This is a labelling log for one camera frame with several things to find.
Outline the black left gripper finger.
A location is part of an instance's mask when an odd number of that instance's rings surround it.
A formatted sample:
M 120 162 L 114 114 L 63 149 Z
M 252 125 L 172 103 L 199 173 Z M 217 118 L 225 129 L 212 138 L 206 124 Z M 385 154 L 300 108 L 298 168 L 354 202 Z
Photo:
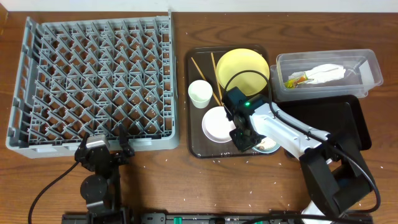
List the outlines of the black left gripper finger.
M 132 157 L 135 155 L 135 151 L 129 143 L 127 132 L 123 124 L 119 125 L 119 145 L 127 157 Z
M 89 136 L 90 136 L 89 133 L 85 133 L 85 135 L 84 135 L 84 137 L 83 137 L 83 139 L 82 139 L 82 141 L 81 141 L 81 143 L 80 143 L 80 145 L 78 147 L 78 151 L 79 152 L 86 151 L 86 143 L 87 143 L 87 140 L 88 140 Z

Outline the white plastic cup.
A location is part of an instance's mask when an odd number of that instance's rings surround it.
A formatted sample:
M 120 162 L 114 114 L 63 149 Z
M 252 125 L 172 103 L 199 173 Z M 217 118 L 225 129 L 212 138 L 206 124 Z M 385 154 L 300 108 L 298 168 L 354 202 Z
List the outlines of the white plastic cup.
M 207 81 L 195 80 L 188 87 L 188 95 L 196 108 L 203 109 L 210 103 L 213 89 Z

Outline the light blue bowl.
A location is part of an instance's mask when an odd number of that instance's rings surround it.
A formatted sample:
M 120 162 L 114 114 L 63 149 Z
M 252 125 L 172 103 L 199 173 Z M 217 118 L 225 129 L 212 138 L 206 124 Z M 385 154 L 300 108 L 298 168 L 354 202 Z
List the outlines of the light blue bowl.
M 252 147 L 252 149 L 261 154 L 272 154 L 280 148 L 280 144 L 277 144 L 274 140 L 266 137 L 261 142 Z

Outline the green yellow snack wrapper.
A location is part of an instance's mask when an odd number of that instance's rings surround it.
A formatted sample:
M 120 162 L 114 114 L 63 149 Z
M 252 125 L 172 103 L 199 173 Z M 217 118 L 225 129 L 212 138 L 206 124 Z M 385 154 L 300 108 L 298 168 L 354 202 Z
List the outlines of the green yellow snack wrapper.
M 309 79 L 305 72 L 295 72 L 284 82 L 284 86 L 286 88 L 296 88 L 299 84 L 308 83 L 310 81 L 312 81 L 312 79 Z

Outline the white paper napkin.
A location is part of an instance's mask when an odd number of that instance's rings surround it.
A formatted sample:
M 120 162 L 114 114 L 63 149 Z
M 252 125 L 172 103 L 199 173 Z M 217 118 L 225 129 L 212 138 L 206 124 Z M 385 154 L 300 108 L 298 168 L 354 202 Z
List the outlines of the white paper napkin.
M 342 65 L 323 64 L 312 68 L 311 70 L 303 71 L 312 81 L 304 84 L 321 84 L 330 81 L 340 80 L 345 76 L 346 70 Z

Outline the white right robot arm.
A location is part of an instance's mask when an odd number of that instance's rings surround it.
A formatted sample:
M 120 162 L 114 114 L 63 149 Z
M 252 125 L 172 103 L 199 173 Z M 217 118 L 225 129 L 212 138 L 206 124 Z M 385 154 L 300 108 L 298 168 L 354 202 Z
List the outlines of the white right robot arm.
M 230 136 L 239 151 L 270 137 L 299 160 L 311 202 L 289 219 L 349 223 L 342 214 L 367 194 L 378 192 L 355 140 L 349 136 L 333 137 L 280 110 L 270 97 L 248 98 L 237 87 L 225 92 L 223 103 L 236 127 Z

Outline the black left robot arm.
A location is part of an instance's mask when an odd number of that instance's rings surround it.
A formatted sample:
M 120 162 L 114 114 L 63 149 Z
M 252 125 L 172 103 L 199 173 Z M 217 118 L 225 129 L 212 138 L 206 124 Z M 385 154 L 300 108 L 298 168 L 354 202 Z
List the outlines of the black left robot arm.
M 80 187 L 80 194 L 86 201 L 87 223 L 130 223 L 129 209 L 121 205 L 121 183 L 119 167 L 129 164 L 134 156 L 127 131 L 119 125 L 121 151 L 110 152 L 105 135 L 85 134 L 75 152 L 75 160 L 93 174 Z

